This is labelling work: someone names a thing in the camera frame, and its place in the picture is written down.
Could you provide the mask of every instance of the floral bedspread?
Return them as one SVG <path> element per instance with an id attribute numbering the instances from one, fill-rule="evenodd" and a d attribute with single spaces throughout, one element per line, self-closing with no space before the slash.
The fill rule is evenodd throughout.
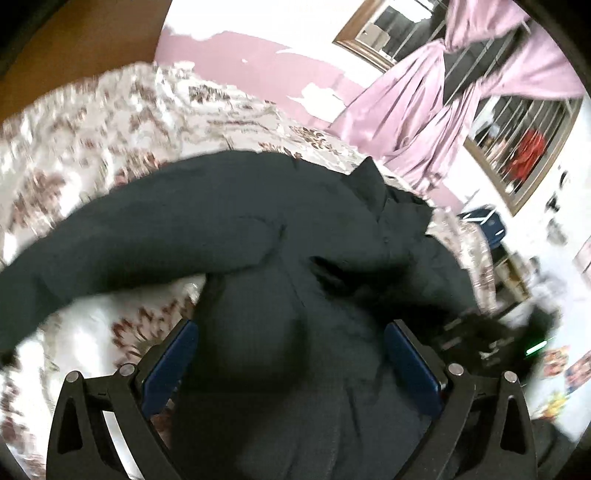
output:
<path id="1" fill-rule="evenodd" d="M 61 87 L 2 125 L 0 270 L 111 188 L 168 162 L 227 149 L 281 152 L 343 173 L 363 160 L 354 148 L 288 119 L 271 102 L 204 81 L 190 69 L 133 64 Z M 383 173 L 388 184 L 410 190 Z M 493 309 L 484 237 L 473 225 L 435 212 L 428 234 L 468 270 L 482 310 Z M 45 477 L 51 418 L 65 375 L 76 369 L 98 377 L 137 363 L 190 314 L 204 282 L 198 275 L 77 300 L 18 347 L 14 365 L 0 375 L 1 435 L 31 478 Z M 152 418 L 165 442 L 173 407 Z M 107 422 L 128 473 L 140 478 L 114 417 Z"/>

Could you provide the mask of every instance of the black jacket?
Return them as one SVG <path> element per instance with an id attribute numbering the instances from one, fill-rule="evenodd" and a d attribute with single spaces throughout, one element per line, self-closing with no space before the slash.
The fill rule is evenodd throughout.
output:
<path id="1" fill-rule="evenodd" d="M 94 200 L 0 274 L 0 350 L 77 297 L 205 272 L 172 453 L 189 478 L 391 480 L 428 426 L 384 324 L 476 308 L 431 209 L 273 153 L 184 160 Z"/>

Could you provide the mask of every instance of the wooden frame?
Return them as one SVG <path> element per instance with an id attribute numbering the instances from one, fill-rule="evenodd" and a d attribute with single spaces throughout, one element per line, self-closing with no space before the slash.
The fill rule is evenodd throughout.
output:
<path id="1" fill-rule="evenodd" d="M 501 195 L 501 198 L 503 198 L 503 201 L 507 205 L 507 208 L 511 212 L 511 215 L 516 215 L 517 212 L 521 210 L 521 208 L 525 205 L 525 202 L 527 202 L 530 199 L 530 197 L 535 192 L 536 188 L 540 185 L 540 183 L 542 183 L 542 180 L 544 180 L 544 178 L 552 168 L 552 165 L 554 165 L 554 162 L 556 162 L 556 159 L 562 151 L 566 139 L 569 137 L 570 132 L 573 129 L 574 122 L 579 115 L 581 104 L 582 100 L 577 101 L 572 115 L 568 118 L 567 121 L 563 122 L 560 125 L 558 134 L 556 135 L 552 144 L 550 144 L 550 146 L 552 147 L 552 153 L 550 154 L 550 158 L 548 158 L 548 160 L 544 163 L 542 169 L 537 173 L 537 175 L 535 175 L 533 181 L 526 187 L 525 193 L 521 197 L 519 197 L 517 201 L 515 201 L 515 199 L 512 199 L 509 196 L 509 194 L 505 191 L 505 186 L 502 184 L 501 179 L 493 171 L 491 164 L 488 163 L 488 160 L 484 156 L 484 153 L 482 152 L 481 148 L 478 145 L 476 145 L 474 140 L 467 138 L 464 142 L 464 147 L 466 148 L 466 150 L 468 150 L 470 155 L 472 155 L 474 160 L 476 160 L 476 162 L 480 165 L 482 170 L 484 170 L 488 179 L 495 186 L 497 192 L 499 192 L 499 195 Z"/>
<path id="2" fill-rule="evenodd" d="M 394 63 L 382 57 L 378 52 L 363 42 L 357 40 L 357 35 L 359 35 L 367 22 L 371 20 L 374 13 L 384 3 L 386 3 L 386 0 L 365 0 L 333 41 L 334 44 L 346 48 L 358 57 L 370 62 L 374 67 L 382 70 L 382 72 L 388 71 L 394 66 Z"/>
<path id="3" fill-rule="evenodd" d="M 333 41 L 335 45 L 349 50 L 382 72 L 386 72 L 392 68 L 394 63 L 382 57 L 378 52 L 368 47 L 363 42 L 357 40 L 357 36 L 363 30 L 367 22 L 369 22 L 375 13 L 380 9 L 380 7 L 386 3 L 386 1 L 387 0 L 364 0 L 361 6 L 357 9 L 357 11 L 345 24 Z M 558 155 L 560 154 L 566 139 L 570 135 L 570 131 L 572 130 L 574 122 L 579 114 L 580 106 L 581 101 L 577 103 L 575 110 L 570 116 L 569 120 L 561 125 L 557 140 L 553 142 L 554 145 L 552 153 L 550 154 L 550 158 L 546 161 L 542 170 L 538 172 L 533 182 L 527 187 L 525 194 L 522 195 L 517 201 L 512 199 L 511 196 L 505 191 L 505 186 L 501 182 L 501 179 L 493 171 L 481 148 L 476 145 L 474 140 L 467 138 L 464 142 L 465 149 L 468 150 L 470 155 L 484 170 L 486 176 L 495 186 L 496 190 L 507 205 L 507 208 L 511 211 L 512 215 L 516 215 L 517 212 L 521 210 L 521 208 L 525 205 L 525 202 L 530 199 L 536 188 L 540 185 L 546 174 L 550 171 L 550 168 L 556 161 L 556 158 L 558 158 Z"/>

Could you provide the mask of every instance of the white wall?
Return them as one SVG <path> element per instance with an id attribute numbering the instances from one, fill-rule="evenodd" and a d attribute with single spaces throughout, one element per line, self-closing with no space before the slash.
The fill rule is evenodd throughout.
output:
<path id="1" fill-rule="evenodd" d="M 165 25 L 204 40 L 222 31 L 263 38 L 326 61 L 369 86 L 381 72 L 332 42 L 363 0 L 174 0 Z"/>
<path id="2" fill-rule="evenodd" d="M 569 172 L 571 182 L 560 191 L 558 181 L 564 170 Z M 591 236 L 591 100 L 588 96 L 583 100 L 579 116 L 558 159 L 515 217 L 510 214 L 484 171 L 464 148 L 444 183 L 460 200 L 467 199 L 479 189 L 468 208 L 486 203 L 496 205 L 507 225 L 506 244 L 528 255 L 538 252 L 546 242 L 546 225 L 552 218 L 552 212 L 545 212 L 545 204 L 554 192 L 558 192 L 561 209 L 556 219 L 569 238 L 564 250 L 570 258 L 574 258 Z"/>

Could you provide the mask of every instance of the pink curtain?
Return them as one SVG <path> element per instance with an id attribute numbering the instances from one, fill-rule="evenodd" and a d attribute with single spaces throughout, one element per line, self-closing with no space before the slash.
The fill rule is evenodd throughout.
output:
<path id="1" fill-rule="evenodd" d="M 405 148 L 385 155 L 385 165 L 422 192 L 449 171 L 476 115 L 478 102 L 492 95 L 533 99 L 583 96 L 579 77 L 548 33 L 534 24 L 531 35 L 488 78 L 470 85 L 461 98 L 444 107 Z"/>
<path id="2" fill-rule="evenodd" d="M 527 19 L 529 15 L 513 0 L 452 0 L 447 10 L 446 46 L 453 51 L 502 37 Z"/>
<path id="3" fill-rule="evenodd" d="M 443 107 L 443 54 L 503 36 L 527 18 L 512 0 L 450 0 L 445 39 L 429 42 L 398 62 L 327 132 L 374 158 L 404 149 Z"/>

